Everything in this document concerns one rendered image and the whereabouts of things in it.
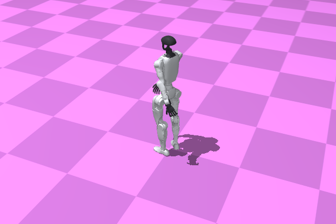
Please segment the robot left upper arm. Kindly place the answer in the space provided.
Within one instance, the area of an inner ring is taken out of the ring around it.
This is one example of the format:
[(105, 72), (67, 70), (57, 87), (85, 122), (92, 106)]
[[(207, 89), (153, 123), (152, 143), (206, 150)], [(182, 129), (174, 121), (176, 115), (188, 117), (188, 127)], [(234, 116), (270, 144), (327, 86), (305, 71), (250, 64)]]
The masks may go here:
[(164, 73), (163, 73), (163, 67), (164, 67), (163, 59), (161, 58), (155, 61), (154, 67), (156, 69), (156, 74), (157, 77), (159, 78), (159, 81), (161, 81), (165, 85)]

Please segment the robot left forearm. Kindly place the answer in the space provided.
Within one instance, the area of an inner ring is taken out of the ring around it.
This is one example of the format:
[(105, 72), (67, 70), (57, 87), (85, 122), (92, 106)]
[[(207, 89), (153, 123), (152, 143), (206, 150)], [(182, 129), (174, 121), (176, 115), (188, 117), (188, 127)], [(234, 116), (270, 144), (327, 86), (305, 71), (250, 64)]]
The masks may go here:
[(164, 100), (164, 103), (166, 105), (170, 104), (169, 103), (169, 95), (167, 94), (167, 88), (164, 86), (164, 84), (161, 81), (157, 82), (157, 86), (160, 89), (162, 99)]

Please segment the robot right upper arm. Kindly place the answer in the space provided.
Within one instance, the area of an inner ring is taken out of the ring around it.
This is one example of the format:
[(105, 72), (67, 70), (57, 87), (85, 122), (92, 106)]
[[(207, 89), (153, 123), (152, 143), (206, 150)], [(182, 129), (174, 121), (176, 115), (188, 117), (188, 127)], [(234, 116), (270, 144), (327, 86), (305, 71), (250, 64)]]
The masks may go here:
[(179, 61), (180, 61), (180, 59), (182, 58), (183, 54), (181, 52), (179, 52), (178, 50), (176, 50), (175, 52), (178, 53), (178, 55), (179, 55)]

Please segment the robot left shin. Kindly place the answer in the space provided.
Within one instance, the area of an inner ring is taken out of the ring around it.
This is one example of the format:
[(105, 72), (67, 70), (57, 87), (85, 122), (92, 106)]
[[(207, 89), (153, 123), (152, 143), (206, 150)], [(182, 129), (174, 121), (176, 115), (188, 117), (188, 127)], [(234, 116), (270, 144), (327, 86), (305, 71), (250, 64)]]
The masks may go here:
[(159, 124), (157, 126), (157, 135), (160, 140), (161, 150), (166, 149), (167, 130), (164, 130), (164, 126)]

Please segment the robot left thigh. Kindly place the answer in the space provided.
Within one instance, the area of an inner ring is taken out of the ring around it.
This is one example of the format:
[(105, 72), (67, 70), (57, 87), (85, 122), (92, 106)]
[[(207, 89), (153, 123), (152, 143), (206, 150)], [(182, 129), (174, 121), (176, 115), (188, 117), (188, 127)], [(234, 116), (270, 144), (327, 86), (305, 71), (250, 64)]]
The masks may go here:
[(163, 121), (163, 105), (164, 105), (164, 100), (162, 99), (162, 95), (156, 95), (153, 98), (152, 101), (152, 111), (153, 111), (153, 116), (155, 119), (155, 122), (157, 126), (159, 124), (162, 124), (164, 126), (164, 130), (167, 129), (168, 124), (167, 122)]

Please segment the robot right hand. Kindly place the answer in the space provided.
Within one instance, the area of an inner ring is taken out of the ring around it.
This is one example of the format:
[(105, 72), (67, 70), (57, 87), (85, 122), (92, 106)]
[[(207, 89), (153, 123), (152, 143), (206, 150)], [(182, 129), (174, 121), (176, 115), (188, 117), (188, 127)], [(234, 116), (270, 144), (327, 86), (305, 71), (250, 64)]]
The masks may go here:
[[(155, 87), (154, 87), (154, 86), (155, 86)], [(158, 86), (157, 86), (156, 84), (155, 84), (154, 86), (153, 86), (153, 88), (154, 88), (154, 89), (153, 89), (153, 92), (154, 92), (154, 93), (155, 93), (155, 92), (157, 93), (158, 90), (159, 90), (159, 88), (158, 88)], [(157, 91), (156, 91), (156, 90), (157, 90)], [(160, 94), (160, 90), (159, 90), (159, 94)]]

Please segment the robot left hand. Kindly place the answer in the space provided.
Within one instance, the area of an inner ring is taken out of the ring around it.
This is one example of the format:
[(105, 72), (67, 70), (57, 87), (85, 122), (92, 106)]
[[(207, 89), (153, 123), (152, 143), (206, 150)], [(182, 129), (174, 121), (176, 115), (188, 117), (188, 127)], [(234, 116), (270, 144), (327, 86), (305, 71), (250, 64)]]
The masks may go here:
[[(174, 108), (171, 106), (171, 102), (170, 102), (170, 100), (169, 100), (169, 103), (170, 103), (170, 104), (168, 104), (168, 105), (165, 104), (165, 106), (166, 106), (166, 114), (169, 113), (169, 116), (170, 116), (170, 117), (171, 117), (171, 116), (174, 117), (174, 116), (176, 116), (176, 114), (178, 114), (178, 113), (176, 113), (175, 110), (174, 110)], [(170, 113), (171, 113), (171, 114), (170, 114)], [(174, 114), (174, 113), (175, 113), (175, 114)]]

